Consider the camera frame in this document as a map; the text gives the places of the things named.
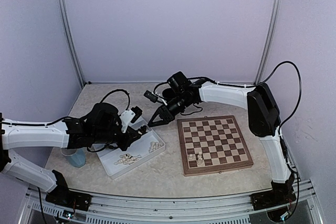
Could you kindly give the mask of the white plastic tray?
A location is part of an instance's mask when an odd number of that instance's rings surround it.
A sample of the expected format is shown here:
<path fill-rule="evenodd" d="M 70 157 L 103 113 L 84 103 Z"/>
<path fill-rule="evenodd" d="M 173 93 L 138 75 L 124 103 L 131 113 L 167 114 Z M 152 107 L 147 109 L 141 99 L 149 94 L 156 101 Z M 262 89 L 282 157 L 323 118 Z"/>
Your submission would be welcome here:
<path fill-rule="evenodd" d="M 162 143 L 162 146 L 158 150 L 149 153 L 151 142 L 160 142 Z M 103 147 L 103 144 L 93 145 L 93 149 L 98 150 L 97 155 L 107 175 L 110 176 L 112 179 L 116 179 L 158 156 L 166 149 L 166 144 L 157 135 L 154 129 L 148 127 L 147 133 L 144 134 L 139 140 L 133 142 L 126 151 L 122 151 L 119 148 L 116 150 L 111 150 L 109 148 L 101 150 Z M 116 162 L 120 158 L 120 155 L 126 153 L 129 153 L 132 156 L 141 155 L 142 158 L 131 165 L 114 165 L 114 162 Z"/>

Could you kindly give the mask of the wooden chess board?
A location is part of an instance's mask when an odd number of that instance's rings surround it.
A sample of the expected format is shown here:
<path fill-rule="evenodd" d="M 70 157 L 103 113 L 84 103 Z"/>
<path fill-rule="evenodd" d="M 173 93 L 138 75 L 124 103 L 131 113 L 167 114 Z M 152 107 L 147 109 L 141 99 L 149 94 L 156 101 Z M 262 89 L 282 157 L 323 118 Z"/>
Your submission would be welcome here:
<path fill-rule="evenodd" d="M 220 174 L 254 164 L 233 115 L 178 119 L 177 127 L 184 176 Z M 198 152 L 203 156 L 201 165 L 197 164 Z"/>

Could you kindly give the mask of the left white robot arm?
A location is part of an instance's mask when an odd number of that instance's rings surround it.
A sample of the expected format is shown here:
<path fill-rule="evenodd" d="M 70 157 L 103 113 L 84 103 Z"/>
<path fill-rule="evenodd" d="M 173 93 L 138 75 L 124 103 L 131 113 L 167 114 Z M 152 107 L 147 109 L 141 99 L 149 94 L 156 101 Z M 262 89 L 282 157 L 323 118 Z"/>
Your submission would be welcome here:
<path fill-rule="evenodd" d="M 58 147 L 67 150 L 90 148 L 94 144 L 126 151 L 146 132 L 146 126 L 132 128 L 142 115 L 139 107 L 119 113 L 108 103 L 100 102 L 80 117 L 66 116 L 49 123 L 28 123 L 1 119 L 1 173 L 19 178 L 45 191 L 66 206 L 73 193 L 60 172 L 44 169 L 14 150 L 21 147 Z"/>

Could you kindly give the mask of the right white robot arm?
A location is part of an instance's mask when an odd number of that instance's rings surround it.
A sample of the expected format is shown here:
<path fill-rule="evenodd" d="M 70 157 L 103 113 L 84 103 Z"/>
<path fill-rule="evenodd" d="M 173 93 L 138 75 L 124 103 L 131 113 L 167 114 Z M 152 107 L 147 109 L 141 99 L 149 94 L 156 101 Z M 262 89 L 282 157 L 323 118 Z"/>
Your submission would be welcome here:
<path fill-rule="evenodd" d="M 248 127 L 264 147 L 271 169 L 269 201 L 281 204 L 293 192 L 294 172 L 288 162 L 288 151 L 282 138 L 280 110 L 269 86 L 241 86 L 216 82 L 208 77 L 188 78 L 177 72 L 166 82 L 170 86 L 168 95 L 146 91 L 144 96 L 161 105 L 152 115 L 148 125 L 167 125 L 192 104 L 215 102 L 243 108 L 247 111 Z"/>

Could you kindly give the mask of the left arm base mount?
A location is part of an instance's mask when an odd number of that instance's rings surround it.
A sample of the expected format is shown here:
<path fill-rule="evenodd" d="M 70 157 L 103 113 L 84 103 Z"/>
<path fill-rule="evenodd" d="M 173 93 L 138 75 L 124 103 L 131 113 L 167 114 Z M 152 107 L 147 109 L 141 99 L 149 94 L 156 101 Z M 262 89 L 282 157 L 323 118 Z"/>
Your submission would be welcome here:
<path fill-rule="evenodd" d="M 71 190 L 53 190 L 47 193 L 45 200 L 49 203 L 71 208 L 74 210 L 88 211 L 92 196 Z"/>

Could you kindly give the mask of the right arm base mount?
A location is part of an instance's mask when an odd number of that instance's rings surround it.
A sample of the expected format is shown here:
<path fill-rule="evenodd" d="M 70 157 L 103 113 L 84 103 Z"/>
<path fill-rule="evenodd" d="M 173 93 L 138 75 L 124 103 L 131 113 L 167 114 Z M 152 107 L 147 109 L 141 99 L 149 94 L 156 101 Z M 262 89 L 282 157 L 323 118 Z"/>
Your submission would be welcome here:
<path fill-rule="evenodd" d="M 281 191 L 274 190 L 255 193 L 252 194 L 250 198 L 255 211 L 280 206 L 297 199 L 293 192 L 285 194 Z"/>

